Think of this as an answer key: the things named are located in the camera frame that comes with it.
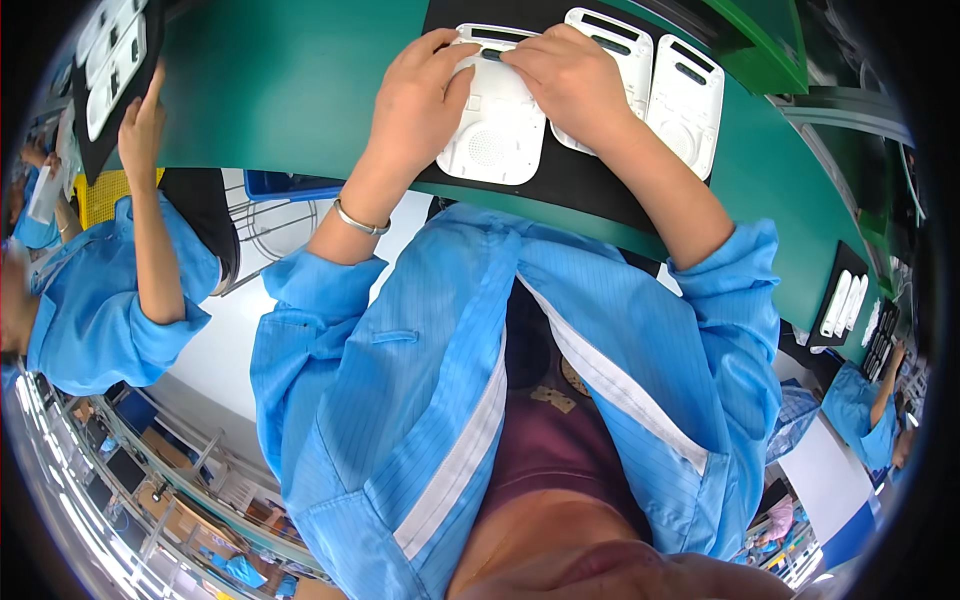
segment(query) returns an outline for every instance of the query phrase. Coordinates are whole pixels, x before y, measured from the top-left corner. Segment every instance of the blue bin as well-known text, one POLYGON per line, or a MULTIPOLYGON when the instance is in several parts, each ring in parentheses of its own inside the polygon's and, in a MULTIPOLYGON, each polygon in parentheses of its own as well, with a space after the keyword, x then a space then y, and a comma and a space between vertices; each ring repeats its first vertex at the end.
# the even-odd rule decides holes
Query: blue bin
POLYGON ((247 197, 254 202, 265 200, 330 200, 344 188, 344 180, 309 175, 290 176, 275 171, 243 172, 243 186, 247 197))

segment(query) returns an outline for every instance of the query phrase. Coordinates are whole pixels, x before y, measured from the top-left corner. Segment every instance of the black hair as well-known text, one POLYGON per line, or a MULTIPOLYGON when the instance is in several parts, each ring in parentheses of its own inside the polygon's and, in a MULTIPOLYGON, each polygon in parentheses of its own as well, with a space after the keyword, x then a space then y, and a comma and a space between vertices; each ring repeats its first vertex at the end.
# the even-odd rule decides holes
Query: black hair
POLYGON ((0 365, 15 365, 20 355, 13 350, 0 351, 0 365))

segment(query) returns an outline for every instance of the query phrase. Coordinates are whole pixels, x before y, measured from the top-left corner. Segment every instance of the cable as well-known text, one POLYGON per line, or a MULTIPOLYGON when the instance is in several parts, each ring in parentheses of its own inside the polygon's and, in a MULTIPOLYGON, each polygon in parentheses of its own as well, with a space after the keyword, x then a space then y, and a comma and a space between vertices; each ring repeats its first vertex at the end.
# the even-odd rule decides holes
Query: cable
POLYGON ((127 531, 127 528, 130 527, 130 516, 127 515, 127 511, 124 511, 123 513, 120 513, 120 514, 123 515, 124 519, 127 520, 127 524, 123 526, 123 529, 114 529, 114 530, 113 530, 114 533, 118 533, 118 534, 127 531))
POLYGON ((917 228, 920 227, 920 220, 926 221, 926 213, 920 206, 920 199, 917 198, 917 190, 913 189, 913 181, 910 179, 910 168, 906 164, 906 151, 903 144, 900 145, 900 162, 903 163, 903 174, 906 176, 906 186, 910 189, 910 198, 913 199, 913 205, 917 207, 917 228))

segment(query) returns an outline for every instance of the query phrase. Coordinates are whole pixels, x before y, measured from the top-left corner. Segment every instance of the silver bracelet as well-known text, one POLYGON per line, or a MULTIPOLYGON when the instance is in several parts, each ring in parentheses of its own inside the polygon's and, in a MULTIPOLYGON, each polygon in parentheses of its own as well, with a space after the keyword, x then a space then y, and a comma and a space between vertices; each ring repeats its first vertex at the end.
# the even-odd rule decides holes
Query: silver bracelet
POLYGON ((387 219, 387 226, 384 228, 371 227, 369 225, 364 225, 359 221, 354 221, 353 219, 350 218, 348 214, 346 214, 346 212, 344 212, 344 208, 340 204, 339 196, 337 196, 336 200, 333 201, 333 207, 336 208, 337 214, 340 215, 340 218, 343 219, 344 223, 351 226, 352 228, 360 229, 361 231, 363 231, 364 233, 367 233, 368 235, 383 235, 384 233, 390 230, 389 218, 387 219))

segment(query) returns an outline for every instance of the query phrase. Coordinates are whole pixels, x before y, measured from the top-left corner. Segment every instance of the white plastic part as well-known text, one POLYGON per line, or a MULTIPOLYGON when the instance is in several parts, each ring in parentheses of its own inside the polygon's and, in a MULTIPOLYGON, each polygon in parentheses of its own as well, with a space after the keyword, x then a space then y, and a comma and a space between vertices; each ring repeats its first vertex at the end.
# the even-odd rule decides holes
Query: white plastic part
POLYGON ((840 318, 840 311, 843 310, 844 302, 847 301, 847 294, 850 292, 852 276, 850 271, 844 269, 837 280, 837 286, 833 290, 833 298, 827 307, 827 313, 824 320, 820 323, 820 335, 825 338, 833 337, 833 328, 836 327, 837 320, 840 318))
POLYGON ((90 141, 97 139, 107 119, 116 108, 120 96, 130 84, 147 55, 147 19, 138 15, 110 54, 106 68, 90 88, 86 100, 86 132, 90 141))
POLYGON ((860 277, 854 277, 850 282, 850 290, 847 292, 847 299, 844 300, 843 308, 840 310, 840 318, 837 324, 833 326, 833 335, 843 336, 844 329, 847 328, 847 320, 853 311, 853 305, 856 304, 857 297, 860 296, 860 277))
POLYGON ((54 218, 54 210, 57 208, 57 196, 62 189, 63 169, 59 169, 57 174, 52 176, 49 165, 41 167, 36 177, 34 194, 30 197, 30 204, 27 206, 27 217, 43 225, 50 225, 54 218))
POLYGON ((716 62, 675 36, 660 38, 645 120, 701 180, 713 168, 723 84, 716 62))
MULTIPOLYGON (((87 89, 93 89, 93 82, 100 76, 101 70, 107 66, 111 53, 120 45, 120 40, 126 36, 146 4, 146 0, 111 0, 108 3, 105 9, 108 22, 97 33, 86 57, 84 69, 87 89)), ((97 23, 101 21, 102 14, 98 12, 94 15, 97 23)))
POLYGON ((847 318, 847 330, 853 331, 853 326, 856 324, 856 318, 860 315, 860 307, 863 306, 863 300, 867 298, 867 284, 870 280, 866 275, 860 278, 860 292, 856 295, 856 301, 853 303, 853 309, 850 311, 850 316, 847 318))
POLYGON ((117 0, 101 0, 97 5, 97 9, 90 16, 89 20, 86 21, 84 30, 80 32, 80 37, 77 38, 77 53, 74 56, 77 66, 84 66, 86 57, 90 54, 90 49, 93 47, 93 44, 100 37, 100 33, 108 24, 113 22, 113 13, 115 10, 113 5, 116 3, 117 0))
MULTIPOLYGON (((650 100, 650 82, 654 71, 654 40, 650 34, 633 25, 588 9, 570 9, 566 13, 564 23, 591 37, 616 60, 616 65, 620 68, 620 79, 623 80, 627 104, 637 118, 644 119, 650 100), (602 21, 608 26, 585 22, 584 17, 587 21, 602 21)), ((553 122, 550 123, 550 129, 557 141, 567 148, 596 156, 593 150, 564 133, 553 122)))
POLYGON ((516 41, 500 39, 498 34, 507 38, 536 34, 471 23, 457 32, 452 44, 476 42, 483 49, 454 69, 456 73, 475 65, 476 74, 460 126, 437 156, 437 165, 456 178, 520 185, 540 166, 546 117, 513 67, 496 58, 516 46, 516 41))

